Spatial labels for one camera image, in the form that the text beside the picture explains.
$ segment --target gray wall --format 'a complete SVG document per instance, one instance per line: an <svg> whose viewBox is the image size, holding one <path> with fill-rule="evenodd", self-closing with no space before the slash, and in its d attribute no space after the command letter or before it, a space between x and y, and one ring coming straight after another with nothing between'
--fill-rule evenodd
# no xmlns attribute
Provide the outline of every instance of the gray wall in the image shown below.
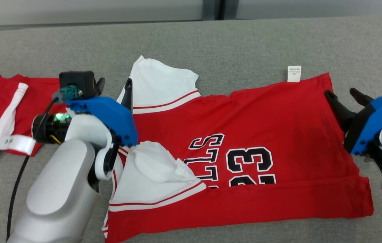
<svg viewBox="0 0 382 243"><path fill-rule="evenodd" d="M0 27L201 20L203 0L0 0Z"/></svg>
<svg viewBox="0 0 382 243"><path fill-rule="evenodd" d="M382 0L239 0L236 19L358 15L382 15Z"/></svg>

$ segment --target white stripe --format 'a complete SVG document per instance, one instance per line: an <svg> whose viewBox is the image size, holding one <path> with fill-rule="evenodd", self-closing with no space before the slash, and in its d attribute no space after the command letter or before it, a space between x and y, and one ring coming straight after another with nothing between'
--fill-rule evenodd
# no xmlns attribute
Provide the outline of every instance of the white stripe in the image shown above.
<svg viewBox="0 0 382 243"><path fill-rule="evenodd" d="M123 147L121 147L121 148L123 148L126 152L129 152L129 148L128 148L128 146L123 146Z"/></svg>
<svg viewBox="0 0 382 243"><path fill-rule="evenodd" d="M125 155L125 156L128 156L128 153L125 152L125 151L123 151L123 150L121 150L121 149L119 149L119 152L120 152L121 154Z"/></svg>
<svg viewBox="0 0 382 243"><path fill-rule="evenodd" d="M200 92L195 92L193 94L190 94L186 97L183 97L182 99L180 99L174 103L171 103L169 105L166 105L166 106L159 106L159 107L155 107L155 108L141 108L141 109L134 108L133 113L134 114L145 114L145 113L168 111L168 110L171 110L171 109L176 108L178 106L181 106L181 105L185 104L186 102L189 102L189 101L191 101L195 98L198 98L198 97L201 97Z"/></svg>
<svg viewBox="0 0 382 243"><path fill-rule="evenodd" d="M101 230L103 231L104 233L104 237L107 238L107 235L109 234L109 232L104 232L105 230L108 230L109 228L108 227L103 227L101 228Z"/></svg>
<svg viewBox="0 0 382 243"><path fill-rule="evenodd" d="M9 136L14 131L14 123L16 119L16 108L22 100L28 85L25 83L19 83L14 96L12 97L11 103L5 109L0 118L0 138L2 136Z"/></svg>
<svg viewBox="0 0 382 243"><path fill-rule="evenodd" d="M186 191L187 189L195 186L196 183L193 183L191 186L189 186L188 188L184 189L183 191ZM181 194L177 195L176 197L172 197L169 200L165 200L165 201L162 201L162 202L157 203L157 204L152 204L152 205L109 206L109 211L119 212L119 211L126 211L126 210L155 209L155 208L159 208L159 207L166 206L166 205L175 203L177 201L183 200L183 199L185 199L185 198L187 198L189 196L192 196L192 195L194 195L194 194L196 194L198 192L203 191L204 189L206 189L206 184L205 183L201 183L200 185L196 186L195 188L192 188L191 190L189 190L187 192L181 193Z"/></svg>

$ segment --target clothing tag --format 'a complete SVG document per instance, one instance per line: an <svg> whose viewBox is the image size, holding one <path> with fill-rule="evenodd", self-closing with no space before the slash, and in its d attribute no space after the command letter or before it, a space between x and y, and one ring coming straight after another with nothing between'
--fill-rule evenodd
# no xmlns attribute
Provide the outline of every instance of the clothing tag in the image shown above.
<svg viewBox="0 0 382 243"><path fill-rule="evenodd" d="M12 135L0 138L0 150L16 150L27 155L32 154L35 146L35 139L23 135Z"/></svg>
<svg viewBox="0 0 382 243"><path fill-rule="evenodd" d="M300 82L300 72L302 66L288 66L287 82L298 83Z"/></svg>

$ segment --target gray fabric surface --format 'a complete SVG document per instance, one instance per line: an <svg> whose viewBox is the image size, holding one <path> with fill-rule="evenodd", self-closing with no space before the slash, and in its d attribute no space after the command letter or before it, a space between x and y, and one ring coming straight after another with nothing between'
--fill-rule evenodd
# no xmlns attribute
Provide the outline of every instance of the gray fabric surface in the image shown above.
<svg viewBox="0 0 382 243"><path fill-rule="evenodd" d="M302 65L302 79L329 72L340 100L360 106L348 90L382 95L382 19L321 18L257 21L149 23L0 31L0 74L57 77L61 71L92 70L106 78L104 95L116 98L133 62L143 55L200 75L203 96L277 83L288 65ZM31 158L15 202L17 218L25 197L57 146ZM382 178L376 166L354 158L371 181L375 211L370 217L288 220L142 234L145 242L382 242ZM0 152L0 242L4 242L9 198L23 157ZM102 199L84 234L101 243L111 183L101 183Z"/></svg>

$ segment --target red jersey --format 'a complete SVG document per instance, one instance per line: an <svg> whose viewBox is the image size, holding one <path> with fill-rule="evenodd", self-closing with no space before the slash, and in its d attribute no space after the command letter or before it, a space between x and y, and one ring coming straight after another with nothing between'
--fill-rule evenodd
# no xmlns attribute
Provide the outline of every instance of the red jersey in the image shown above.
<svg viewBox="0 0 382 243"><path fill-rule="evenodd" d="M195 89L192 71L152 59L139 58L130 77L139 141L159 144L120 150L128 157L115 173L107 243L180 228L373 213L368 178L343 148L325 100L328 74L208 97Z"/></svg>

